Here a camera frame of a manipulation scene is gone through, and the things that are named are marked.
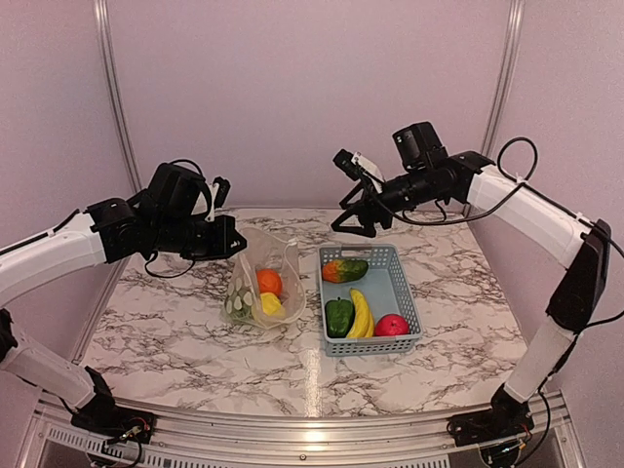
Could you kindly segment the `yellow toy banana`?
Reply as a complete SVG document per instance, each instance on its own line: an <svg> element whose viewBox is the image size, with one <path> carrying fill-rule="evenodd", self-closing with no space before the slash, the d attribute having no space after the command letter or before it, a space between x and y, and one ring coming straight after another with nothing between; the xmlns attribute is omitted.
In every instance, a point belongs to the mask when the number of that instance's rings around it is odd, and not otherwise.
<svg viewBox="0 0 624 468"><path fill-rule="evenodd" d="M350 296L355 309L355 318L346 337L351 339L373 337L375 321L366 297L356 289L350 290Z"/></svg>

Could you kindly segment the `clear zip top bag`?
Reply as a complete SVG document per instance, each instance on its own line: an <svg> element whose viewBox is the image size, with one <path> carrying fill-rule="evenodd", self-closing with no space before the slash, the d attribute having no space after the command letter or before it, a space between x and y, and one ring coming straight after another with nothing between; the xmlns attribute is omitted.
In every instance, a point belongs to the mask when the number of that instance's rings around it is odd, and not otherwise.
<svg viewBox="0 0 624 468"><path fill-rule="evenodd" d="M255 227L245 228L243 236L248 245L235 255L223 319L265 330L294 323L306 307L298 240Z"/></svg>

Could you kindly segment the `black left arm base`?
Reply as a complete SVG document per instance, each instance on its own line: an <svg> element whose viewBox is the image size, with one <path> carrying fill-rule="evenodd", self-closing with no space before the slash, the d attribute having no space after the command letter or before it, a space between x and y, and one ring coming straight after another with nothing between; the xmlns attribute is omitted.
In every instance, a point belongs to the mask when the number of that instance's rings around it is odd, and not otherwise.
<svg viewBox="0 0 624 468"><path fill-rule="evenodd" d="M114 443L136 439L148 444L156 422L155 414L118 406L101 374L89 367L86 372L93 381L95 395L83 407L72 411L71 424L108 436Z"/></svg>

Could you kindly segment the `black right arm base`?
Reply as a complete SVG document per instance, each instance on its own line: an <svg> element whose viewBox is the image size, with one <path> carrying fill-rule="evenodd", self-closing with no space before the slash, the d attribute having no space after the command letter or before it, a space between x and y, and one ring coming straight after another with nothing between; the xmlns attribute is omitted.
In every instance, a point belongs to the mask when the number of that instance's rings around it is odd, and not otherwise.
<svg viewBox="0 0 624 468"><path fill-rule="evenodd" d="M534 428L529 413L527 401L517 401L501 385L488 409L453 415L448 420L447 432L457 447L527 434Z"/></svg>

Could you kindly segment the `orange toy orange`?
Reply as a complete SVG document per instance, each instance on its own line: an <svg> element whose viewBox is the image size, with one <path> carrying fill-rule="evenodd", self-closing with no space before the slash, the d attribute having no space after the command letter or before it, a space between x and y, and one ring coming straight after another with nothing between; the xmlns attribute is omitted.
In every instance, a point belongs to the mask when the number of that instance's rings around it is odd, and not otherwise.
<svg viewBox="0 0 624 468"><path fill-rule="evenodd" d="M283 282L279 273L270 268L256 271L256 280L261 293L271 292L280 296L283 290Z"/></svg>

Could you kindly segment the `red toy apple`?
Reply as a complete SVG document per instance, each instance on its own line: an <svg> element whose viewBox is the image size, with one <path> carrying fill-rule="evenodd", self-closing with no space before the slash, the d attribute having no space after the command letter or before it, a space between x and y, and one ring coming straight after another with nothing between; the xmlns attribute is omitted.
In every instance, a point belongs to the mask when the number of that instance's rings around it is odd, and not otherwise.
<svg viewBox="0 0 624 468"><path fill-rule="evenodd" d="M374 328L375 336L398 336L410 334L407 320L398 314L387 314L379 319Z"/></svg>

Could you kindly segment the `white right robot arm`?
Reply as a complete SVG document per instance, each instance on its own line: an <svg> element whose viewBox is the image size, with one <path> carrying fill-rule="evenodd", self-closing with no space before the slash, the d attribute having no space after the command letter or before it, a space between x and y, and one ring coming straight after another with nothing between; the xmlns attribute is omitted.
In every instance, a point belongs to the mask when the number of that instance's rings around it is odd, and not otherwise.
<svg viewBox="0 0 624 468"><path fill-rule="evenodd" d="M449 155L429 122L403 128L393 140L405 170L393 179L383 179L376 164L359 152L342 149L334 156L334 164L357 185L341 200L333 231L372 238L378 227L405 221L406 212L421 204L454 200L476 210L474 221L499 217L565 269L548 302L546 321L484 414L484 429L502 437L520 422L519 405L558 371L579 335L592 327L606 285L610 227L549 199L527 177L505 172L499 160L475 151Z"/></svg>

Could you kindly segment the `green orange toy mango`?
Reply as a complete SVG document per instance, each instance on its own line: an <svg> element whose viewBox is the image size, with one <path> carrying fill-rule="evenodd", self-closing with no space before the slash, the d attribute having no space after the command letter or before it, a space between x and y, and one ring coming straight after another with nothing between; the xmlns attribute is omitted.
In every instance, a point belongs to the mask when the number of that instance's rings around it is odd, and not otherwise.
<svg viewBox="0 0 624 468"><path fill-rule="evenodd" d="M336 259L322 267L322 279L325 282L343 284L359 281L369 271L369 263L362 259Z"/></svg>

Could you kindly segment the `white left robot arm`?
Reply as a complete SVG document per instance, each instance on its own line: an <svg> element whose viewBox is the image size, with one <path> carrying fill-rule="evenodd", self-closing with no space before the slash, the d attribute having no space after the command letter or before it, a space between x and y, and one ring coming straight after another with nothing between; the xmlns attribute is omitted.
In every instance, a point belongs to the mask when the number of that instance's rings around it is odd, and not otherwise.
<svg viewBox="0 0 624 468"><path fill-rule="evenodd" d="M227 259L247 246L233 216L219 214L230 189L207 181L189 160L160 164L131 198L111 198L74 211L61 224L1 251L1 304L70 273L113 264L134 254L153 261L176 254L196 264ZM14 325L1 311L1 369L65 401L103 434L124 419L103 379L70 363Z"/></svg>

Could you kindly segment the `green toy watermelon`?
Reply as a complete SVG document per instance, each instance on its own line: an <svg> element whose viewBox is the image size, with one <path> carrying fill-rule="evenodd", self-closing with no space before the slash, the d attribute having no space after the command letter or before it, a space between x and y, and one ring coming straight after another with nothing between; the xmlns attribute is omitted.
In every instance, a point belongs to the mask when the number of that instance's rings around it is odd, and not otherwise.
<svg viewBox="0 0 624 468"><path fill-rule="evenodd" d="M254 299L251 292L234 292L225 299L225 316L232 322L247 322L253 318Z"/></svg>

